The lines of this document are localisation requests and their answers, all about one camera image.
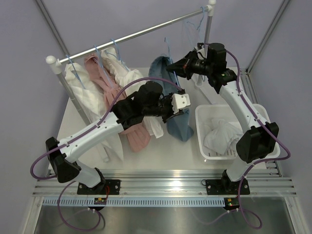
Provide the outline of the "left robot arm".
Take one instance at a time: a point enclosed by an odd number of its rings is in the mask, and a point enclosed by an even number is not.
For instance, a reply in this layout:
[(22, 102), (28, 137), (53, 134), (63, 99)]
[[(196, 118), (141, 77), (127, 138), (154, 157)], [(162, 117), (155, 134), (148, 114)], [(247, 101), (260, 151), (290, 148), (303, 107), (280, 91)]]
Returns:
[(76, 181), (93, 193), (104, 191), (106, 180), (98, 168), (91, 168), (79, 161), (89, 149), (106, 138), (129, 130), (141, 123), (144, 117), (161, 117), (163, 122), (183, 114), (190, 105), (185, 90), (163, 94), (162, 86), (148, 81), (123, 100), (115, 99), (104, 116), (76, 134), (46, 141), (48, 158), (59, 183)]

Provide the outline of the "blue denim skirt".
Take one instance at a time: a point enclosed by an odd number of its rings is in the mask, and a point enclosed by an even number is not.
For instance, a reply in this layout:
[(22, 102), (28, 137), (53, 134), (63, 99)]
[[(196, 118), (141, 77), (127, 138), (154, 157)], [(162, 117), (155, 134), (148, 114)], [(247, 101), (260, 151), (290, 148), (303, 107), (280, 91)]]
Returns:
[(162, 103), (166, 109), (162, 119), (166, 123), (168, 133), (186, 142), (194, 134), (189, 126), (190, 99), (181, 88), (176, 73), (166, 70), (171, 64), (172, 60), (169, 56), (157, 57), (150, 66), (149, 77), (162, 86)]

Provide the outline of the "blue hanger of denim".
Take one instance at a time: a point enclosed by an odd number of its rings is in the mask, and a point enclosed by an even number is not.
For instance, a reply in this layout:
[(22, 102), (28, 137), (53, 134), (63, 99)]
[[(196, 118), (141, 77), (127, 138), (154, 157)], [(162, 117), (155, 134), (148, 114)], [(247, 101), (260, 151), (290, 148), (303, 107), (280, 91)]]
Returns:
[[(172, 56), (171, 56), (170, 43), (169, 43), (169, 40), (166, 37), (164, 38), (164, 42), (167, 44), (167, 47), (168, 47), (168, 57), (169, 57), (169, 60), (170, 60), (170, 64), (173, 64), (173, 59), (172, 59)], [(175, 76), (175, 81), (176, 81), (177, 86), (180, 87), (180, 83), (179, 83), (179, 80), (178, 80), (178, 77), (177, 77), (176, 73), (173, 72), (173, 74)]]

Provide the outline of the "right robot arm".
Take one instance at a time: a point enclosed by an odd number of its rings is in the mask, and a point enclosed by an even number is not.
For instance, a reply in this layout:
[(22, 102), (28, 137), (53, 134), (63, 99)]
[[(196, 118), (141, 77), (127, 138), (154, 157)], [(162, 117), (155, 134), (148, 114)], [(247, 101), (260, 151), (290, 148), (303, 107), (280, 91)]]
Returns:
[(198, 57), (196, 50), (168, 65), (166, 70), (179, 77), (191, 79), (193, 74), (206, 76), (208, 83), (227, 102), (242, 128), (243, 136), (236, 145), (238, 157), (216, 180), (206, 180), (209, 195), (249, 194), (244, 173), (256, 161), (263, 162), (273, 152), (279, 132), (278, 125), (270, 123), (254, 108), (239, 86), (239, 73), (227, 68), (226, 56), (230, 53), (221, 43), (207, 44), (207, 56)]

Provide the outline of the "light blue white skirt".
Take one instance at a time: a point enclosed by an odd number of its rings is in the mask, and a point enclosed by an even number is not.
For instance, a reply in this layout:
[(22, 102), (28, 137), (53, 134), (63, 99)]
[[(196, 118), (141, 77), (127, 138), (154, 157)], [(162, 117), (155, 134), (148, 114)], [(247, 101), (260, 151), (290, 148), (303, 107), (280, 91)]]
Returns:
[(203, 145), (219, 155), (228, 150), (236, 151), (236, 144), (243, 136), (242, 130), (221, 118), (213, 118), (211, 126)]

